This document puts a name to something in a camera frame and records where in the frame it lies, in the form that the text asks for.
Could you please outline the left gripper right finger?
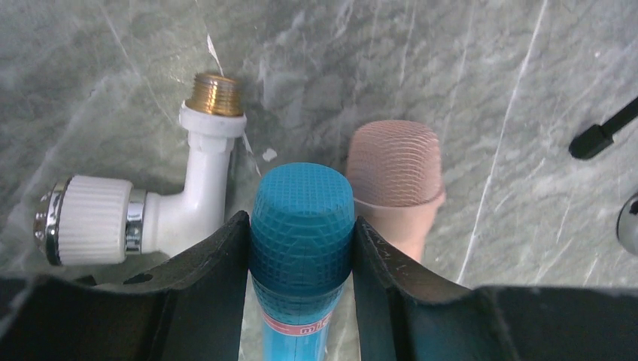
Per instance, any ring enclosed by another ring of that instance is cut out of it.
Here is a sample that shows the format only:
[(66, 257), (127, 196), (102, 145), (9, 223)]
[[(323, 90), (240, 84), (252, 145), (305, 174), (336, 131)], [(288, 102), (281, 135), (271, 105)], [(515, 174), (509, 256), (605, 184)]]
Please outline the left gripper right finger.
[(354, 227), (353, 280), (364, 360), (635, 360), (631, 288), (483, 286), (449, 281)]

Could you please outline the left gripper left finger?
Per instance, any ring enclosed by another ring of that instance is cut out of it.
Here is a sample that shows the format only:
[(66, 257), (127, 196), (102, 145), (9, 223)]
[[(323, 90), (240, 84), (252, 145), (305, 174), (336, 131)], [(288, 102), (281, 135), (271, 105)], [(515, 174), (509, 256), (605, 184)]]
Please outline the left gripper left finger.
[(120, 284), (2, 275), (3, 360), (236, 360), (250, 221), (237, 212), (188, 250)]

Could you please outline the blue microphone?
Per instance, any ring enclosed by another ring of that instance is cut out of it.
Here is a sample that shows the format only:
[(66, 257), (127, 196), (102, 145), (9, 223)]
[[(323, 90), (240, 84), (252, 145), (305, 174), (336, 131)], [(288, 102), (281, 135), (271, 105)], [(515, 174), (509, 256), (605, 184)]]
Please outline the blue microphone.
[(249, 270), (263, 317), (264, 360), (323, 360), (351, 273), (349, 182), (310, 162), (263, 176), (251, 212)]

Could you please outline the pink microphone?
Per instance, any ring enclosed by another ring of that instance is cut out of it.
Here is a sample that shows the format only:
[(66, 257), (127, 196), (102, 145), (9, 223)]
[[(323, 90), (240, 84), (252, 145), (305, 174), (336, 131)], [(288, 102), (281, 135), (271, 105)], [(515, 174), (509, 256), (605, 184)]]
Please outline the pink microphone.
[(385, 241), (420, 262), (445, 201), (436, 133), (408, 120), (367, 123), (351, 138), (346, 177), (357, 215)]

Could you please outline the black tripod mic stand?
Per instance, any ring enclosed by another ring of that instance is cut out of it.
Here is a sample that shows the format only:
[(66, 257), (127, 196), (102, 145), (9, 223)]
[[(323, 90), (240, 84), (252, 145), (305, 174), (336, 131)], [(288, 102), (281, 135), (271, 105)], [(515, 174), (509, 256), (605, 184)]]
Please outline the black tripod mic stand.
[(570, 143), (568, 151), (575, 159), (589, 160), (614, 143), (613, 136), (637, 118), (637, 98), (625, 105), (605, 123), (593, 124)]

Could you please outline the black round base stand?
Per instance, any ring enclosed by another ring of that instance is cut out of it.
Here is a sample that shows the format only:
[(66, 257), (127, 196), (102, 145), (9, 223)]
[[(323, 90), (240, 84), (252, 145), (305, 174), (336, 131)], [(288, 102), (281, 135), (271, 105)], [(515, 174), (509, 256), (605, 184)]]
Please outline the black round base stand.
[(637, 193), (633, 194), (620, 210), (616, 236), (619, 244), (628, 253), (637, 256)]

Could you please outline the white plastic faucet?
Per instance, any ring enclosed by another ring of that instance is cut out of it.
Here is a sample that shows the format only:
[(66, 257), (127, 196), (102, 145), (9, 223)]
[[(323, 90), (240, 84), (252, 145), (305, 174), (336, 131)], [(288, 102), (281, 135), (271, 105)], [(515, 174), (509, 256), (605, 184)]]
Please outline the white plastic faucet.
[(247, 125), (239, 82), (198, 73), (178, 119), (189, 146), (181, 192), (163, 196), (129, 180), (76, 174), (41, 197), (33, 237), (51, 265), (118, 264), (155, 252), (172, 257), (222, 226), (231, 153)]

